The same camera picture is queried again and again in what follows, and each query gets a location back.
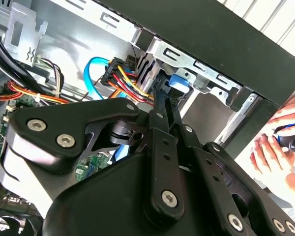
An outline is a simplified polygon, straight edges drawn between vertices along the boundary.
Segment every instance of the cooling fan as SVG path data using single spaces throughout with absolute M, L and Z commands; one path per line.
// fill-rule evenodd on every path
M 41 225 L 42 220 L 37 216 L 0 209 L 0 236 L 37 236 Z

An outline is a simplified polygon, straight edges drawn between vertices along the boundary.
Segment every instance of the metal bracket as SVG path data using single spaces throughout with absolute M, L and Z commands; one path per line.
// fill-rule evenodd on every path
M 103 30 L 130 43 L 135 43 L 141 29 L 133 23 L 113 13 L 107 8 L 91 0 L 51 0 L 68 11 L 101 27 Z
M 48 23 L 43 21 L 37 31 L 36 12 L 14 2 L 4 46 L 15 60 L 33 66 L 38 43 L 46 33 L 47 25 Z
M 223 145 L 225 141 L 230 137 L 234 130 L 238 127 L 240 122 L 246 117 L 249 108 L 257 100 L 258 96 L 256 94 L 251 94 L 248 99 L 243 103 L 241 109 L 234 114 L 234 116 L 229 120 L 222 132 L 217 136 L 214 142 L 219 145 Z
M 213 70 L 204 63 L 201 63 L 157 37 L 154 37 L 147 53 L 152 54 L 155 58 L 167 63 L 170 66 L 189 69 L 190 71 L 198 74 L 196 79 L 193 77 L 186 77 L 186 79 L 194 89 L 199 90 L 201 93 L 210 92 L 226 106 L 226 100 L 231 95 L 230 91 L 236 89 L 237 92 L 239 92 L 242 88 L 241 85 L 230 80 L 218 71 Z M 213 82 L 215 86 L 207 87 L 209 82 Z

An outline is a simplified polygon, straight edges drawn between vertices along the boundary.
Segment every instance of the person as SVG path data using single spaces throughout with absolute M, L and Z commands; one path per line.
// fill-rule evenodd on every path
M 281 108 L 267 123 L 264 133 L 295 123 L 295 98 Z M 295 135 L 295 126 L 278 131 L 280 136 Z M 253 143 L 250 154 L 254 177 L 262 181 L 279 198 L 295 208 L 295 153 L 284 152 L 272 135 L 261 135 Z

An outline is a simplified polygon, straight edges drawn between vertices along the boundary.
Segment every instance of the silver screw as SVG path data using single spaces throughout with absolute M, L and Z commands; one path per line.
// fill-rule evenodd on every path
M 192 128 L 190 126 L 186 125 L 185 128 L 188 132 L 192 133 Z
M 127 108 L 129 108 L 130 110 L 134 110 L 134 107 L 130 104 L 127 104 Z
M 160 114 L 160 113 L 156 113 L 156 114 L 157 114 L 158 117 L 164 118 L 162 114 Z
M 40 132 L 43 131 L 47 128 L 45 122 L 39 120 L 39 119 L 31 119 L 28 122 L 28 128 L 30 130 L 36 131 L 36 132 Z
M 243 230 L 243 226 L 241 221 L 238 219 L 237 216 L 233 214 L 228 215 L 228 221 L 231 224 L 231 226 L 236 229 L 238 232 L 241 232 Z
M 291 222 L 289 222 L 289 221 L 286 221 L 285 223 L 286 223 L 287 227 L 289 227 L 290 231 L 293 234 L 295 234 L 295 227 L 294 227 L 294 225 Z
M 167 206 L 171 208 L 177 207 L 177 198 L 175 194 L 172 193 L 171 191 L 168 191 L 168 190 L 163 191 L 162 200 Z
M 71 148 L 75 144 L 75 140 L 71 135 L 61 134 L 57 137 L 57 143 L 63 148 Z
M 254 96 L 250 96 L 250 97 L 248 98 L 248 101 L 249 101 L 249 102 L 252 102 L 254 99 L 255 99 Z
M 220 151 L 220 148 L 217 145 L 213 144 L 212 146 L 213 146 L 214 150 Z
M 282 232 L 282 233 L 285 233 L 285 229 L 284 229 L 284 226 L 281 224 L 280 221 L 276 220 L 276 219 L 273 219 L 273 222 L 274 222 L 274 225 L 276 226 L 276 228 Z

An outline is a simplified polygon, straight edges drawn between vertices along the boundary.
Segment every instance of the red wire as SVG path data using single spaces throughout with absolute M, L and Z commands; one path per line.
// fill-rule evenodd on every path
M 119 88 L 117 85 L 113 84 L 112 82 L 108 82 L 110 86 L 113 86 L 115 89 L 120 90 L 121 92 L 124 92 L 125 94 L 127 94 L 129 97 L 131 97 L 133 100 L 135 100 L 136 102 L 139 102 L 135 97 L 133 97 L 131 94 L 127 93 L 125 90 L 123 90 L 122 88 Z
M 127 91 L 129 94 L 133 95 L 139 102 L 145 102 L 144 100 L 140 99 L 139 97 L 137 97 L 133 92 L 131 92 L 126 85 L 123 84 L 123 82 L 121 82 L 121 80 L 118 78 L 118 76 L 116 74 L 113 74 L 114 78 L 118 81 L 119 85 L 125 90 Z
M 133 77 L 137 77 L 138 75 L 137 74 L 133 74 L 133 73 L 129 73 L 129 72 L 125 72 L 126 75 L 129 75 L 129 76 L 133 76 Z

